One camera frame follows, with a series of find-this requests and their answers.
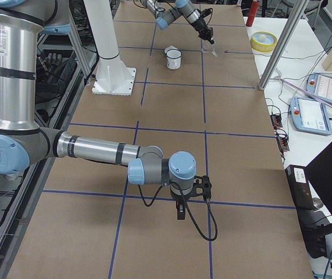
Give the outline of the white enamel cup blue rim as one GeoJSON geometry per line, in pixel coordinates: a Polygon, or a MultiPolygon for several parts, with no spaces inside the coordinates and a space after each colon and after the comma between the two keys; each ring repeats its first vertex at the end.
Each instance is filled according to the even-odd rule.
{"type": "Polygon", "coordinates": [[[170,70],[177,70],[181,66],[182,53],[178,49],[169,49],[166,52],[167,68],[170,70]]]}

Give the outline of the yellow tape roll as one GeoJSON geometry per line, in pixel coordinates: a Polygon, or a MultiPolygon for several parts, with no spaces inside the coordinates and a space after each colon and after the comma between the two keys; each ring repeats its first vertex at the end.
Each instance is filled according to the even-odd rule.
{"type": "Polygon", "coordinates": [[[264,53],[272,52],[275,49],[277,42],[277,37],[266,31],[255,32],[250,39],[252,49],[264,53]]]}

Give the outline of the red bottle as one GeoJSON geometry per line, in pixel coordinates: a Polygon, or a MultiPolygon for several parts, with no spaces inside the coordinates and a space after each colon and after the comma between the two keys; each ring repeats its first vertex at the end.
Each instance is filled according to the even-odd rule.
{"type": "Polygon", "coordinates": [[[253,0],[251,3],[250,9],[249,9],[249,14],[248,14],[247,21],[246,21],[247,27],[252,27],[259,7],[260,7],[260,2],[258,0],[253,0]]]}

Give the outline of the metal reacher grabber stick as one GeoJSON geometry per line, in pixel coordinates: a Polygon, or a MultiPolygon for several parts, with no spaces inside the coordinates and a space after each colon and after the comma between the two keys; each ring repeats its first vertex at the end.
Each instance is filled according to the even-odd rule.
{"type": "Polygon", "coordinates": [[[332,108],[332,76],[328,76],[324,73],[310,74],[308,75],[305,89],[291,84],[281,76],[275,76],[274,79],[279,80],[284,84],[301,91],[306,96],[309,96],[314,100],[332,108]]]}

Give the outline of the orange black adapter far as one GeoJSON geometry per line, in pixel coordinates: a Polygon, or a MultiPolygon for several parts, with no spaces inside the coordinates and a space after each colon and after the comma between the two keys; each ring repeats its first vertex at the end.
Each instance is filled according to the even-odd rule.
{"type": "Polygon", "coordinates": [[[277,128],[282,128],[283,124],[282,124],[282,115],[281,115],[281,111],[274,113],[273,111],[270,112],[270,119],[273,125],[274,129],[277,128]]]}

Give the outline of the orange black adapter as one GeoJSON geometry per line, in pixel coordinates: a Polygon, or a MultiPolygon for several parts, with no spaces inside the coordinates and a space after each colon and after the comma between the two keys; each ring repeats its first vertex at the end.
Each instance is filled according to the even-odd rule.
{"type": "Polygon", "coordinates": [[[290,150],[289,148],[289,136],[287,132],[281,128],[275,129],[275,135],[277,138],[277,143],[279,145],[279,148],[282,152],[288,152],[290,150]]]}
{"type": "Polygon", "coordinates": [[[282,128],[283,124],[282,124],[282,115],[281,115],[281,111],[274,113],[273,111],[270,112],[270,119],[273,125],[274,129],[277,128],[282,128]]]}

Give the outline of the orange black adapter near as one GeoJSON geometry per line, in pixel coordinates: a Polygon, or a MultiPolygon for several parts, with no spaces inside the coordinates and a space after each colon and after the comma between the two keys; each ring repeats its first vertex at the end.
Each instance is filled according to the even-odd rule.
{"type": "Polygon", "coordinates": [[[290,150],[289,148],[289,136],[287,132],[281,128],[275,129],[275,135],[277,138],[277,143],[279,145],[279,148],[282,152],[288,152],[290,150]]]}

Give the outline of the near blue teach pendant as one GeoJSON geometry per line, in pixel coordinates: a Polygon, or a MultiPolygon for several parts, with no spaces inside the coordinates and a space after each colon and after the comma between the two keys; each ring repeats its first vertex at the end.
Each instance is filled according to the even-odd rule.
{"type": "Polygon", "coordinates": [[[318,135],[332,135],[326,106],[314,99],[293,97],[291,118],[296,130],[318,135]]]}

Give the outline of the blue teach pendant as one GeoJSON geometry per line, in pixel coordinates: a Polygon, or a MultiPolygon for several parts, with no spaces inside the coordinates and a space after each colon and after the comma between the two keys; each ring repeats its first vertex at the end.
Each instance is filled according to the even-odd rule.
{"type": "Polygon", "coordinates": [[[332,104],[332,77],[323,73],[311,74],[306,82],[306,90],[312,95],[332,104]]]}
{"type": "Polygon", "coordinates": [[[318,135],[332,135],[326,106],[314,99],[293,97],[291,118],[296,130],[318,135]]]}

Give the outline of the black desktop box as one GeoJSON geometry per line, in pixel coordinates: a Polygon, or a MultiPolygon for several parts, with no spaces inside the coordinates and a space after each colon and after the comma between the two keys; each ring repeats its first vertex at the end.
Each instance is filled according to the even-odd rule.
{"type": "Polygon", "coordinates": [[[295,207],[297,209],[313,210],[313,200],[309,181],[305,175],[305,168],[290,164],[285,169],[285,173],[295,207]]]}

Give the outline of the far blue teach pendant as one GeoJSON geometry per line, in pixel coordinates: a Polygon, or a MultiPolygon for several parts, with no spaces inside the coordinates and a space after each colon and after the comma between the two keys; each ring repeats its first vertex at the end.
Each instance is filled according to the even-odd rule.
{"type": "Polygon", "coordinates": [[[332,104],[332,77],[323,73],[311,74],[306,82],[306,90],[312,95],[332,104]]]}

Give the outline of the aluminium frame post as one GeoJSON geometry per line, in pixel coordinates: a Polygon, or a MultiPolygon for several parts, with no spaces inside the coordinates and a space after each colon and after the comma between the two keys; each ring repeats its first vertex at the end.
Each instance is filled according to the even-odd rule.
{"type": "Polygon", "coordinates": [[[274,51],[261,76],[260,82],[258,84],[258,89],[260,91],[265,90],[308,3],[309,0],[301,0],[297,1],[297,3],[294,5],[292,12],[289,18],[287,19],[287,22],[281,32],[277,45],[274,48],[274,51]]]}

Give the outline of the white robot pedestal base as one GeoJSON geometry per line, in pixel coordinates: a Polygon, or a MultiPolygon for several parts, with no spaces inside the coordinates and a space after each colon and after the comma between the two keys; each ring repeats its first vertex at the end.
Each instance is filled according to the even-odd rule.
{"type": "Polygon", "coordinates": [[[131,95],[136,69],[120,58],[109,1],[86,0],[84,5],[99,56],[92,93],[131,95]]]}

